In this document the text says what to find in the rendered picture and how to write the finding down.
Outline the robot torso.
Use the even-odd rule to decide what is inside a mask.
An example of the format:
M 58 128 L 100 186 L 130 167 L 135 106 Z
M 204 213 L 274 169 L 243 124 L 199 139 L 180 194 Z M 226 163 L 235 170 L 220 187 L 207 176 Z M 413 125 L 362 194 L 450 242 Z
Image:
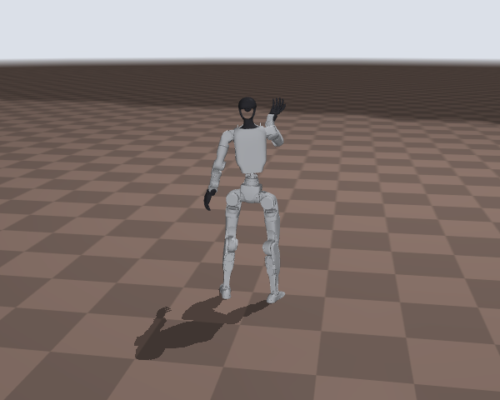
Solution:
M 261 173 L 267 161 L 267 134 L 261 123 L 257 128 L 240 127 L 237 125 L 233 134 L 236 162 L 241 172 L 246 173 L 244 183 L 240 187 L 240 201 L 260 203 L 263 185 L 254 173 Z

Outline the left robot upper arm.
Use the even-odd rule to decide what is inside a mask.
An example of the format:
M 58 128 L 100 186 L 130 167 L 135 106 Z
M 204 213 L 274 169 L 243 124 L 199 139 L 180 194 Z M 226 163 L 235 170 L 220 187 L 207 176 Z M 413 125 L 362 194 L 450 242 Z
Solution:
M 214 164 L 214 169 L 223 171 L 223 169 L 225 168 L 226 162 L 224 161 L 224 158 L 226 157 L 228 152 L 229 148 L 228 144 L 231 141 L 233 141 L 233 134 L 234 134 L 234 129 L 225 131 L 222 134 L 217 148 L 217 159 Z

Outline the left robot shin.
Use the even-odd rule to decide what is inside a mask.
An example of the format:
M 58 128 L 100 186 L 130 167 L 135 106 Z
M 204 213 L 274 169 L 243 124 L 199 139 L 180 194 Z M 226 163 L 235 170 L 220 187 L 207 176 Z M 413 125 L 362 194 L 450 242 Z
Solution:
M 227 289 L 229 289 L 229 282 L 230 282 L 231 272 L 233 270 L 234 258 L 235 258 L 235 252 L 234 251 L 228 252 L 228 238 L 226 237 L 224 241 L 223 257 L 222 257 L 223 290 L 225 289 L 226 286 Z

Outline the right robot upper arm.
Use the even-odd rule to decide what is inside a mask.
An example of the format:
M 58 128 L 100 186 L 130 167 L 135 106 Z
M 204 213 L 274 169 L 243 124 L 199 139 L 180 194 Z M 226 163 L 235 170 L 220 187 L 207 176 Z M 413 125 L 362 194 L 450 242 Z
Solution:
M 279 147 L 283 145 L 283 140 L 279 132 L 273 125 L 265 127 L 265 131 L 267 134 L 267 139 L 272 140 L 272 144 L 274 145 L 274 147 Z

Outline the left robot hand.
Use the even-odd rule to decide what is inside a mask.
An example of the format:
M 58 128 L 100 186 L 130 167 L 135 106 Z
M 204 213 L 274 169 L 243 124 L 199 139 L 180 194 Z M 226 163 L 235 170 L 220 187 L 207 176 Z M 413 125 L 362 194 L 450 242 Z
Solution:
M 216 193 L 216 189 L 212 189 L 211 192 L 209 192 L 209 190 L 207 189 L 207 192 L 204 196 L 204 205 L 205 205 L 205 208 L 208 210 L 208 211 L 211 211 L 210 207 L 208 206 L 208 204 L 210 203 L 210 200 L 211 200 L 211 196 L 214 196 L 215 193 Z

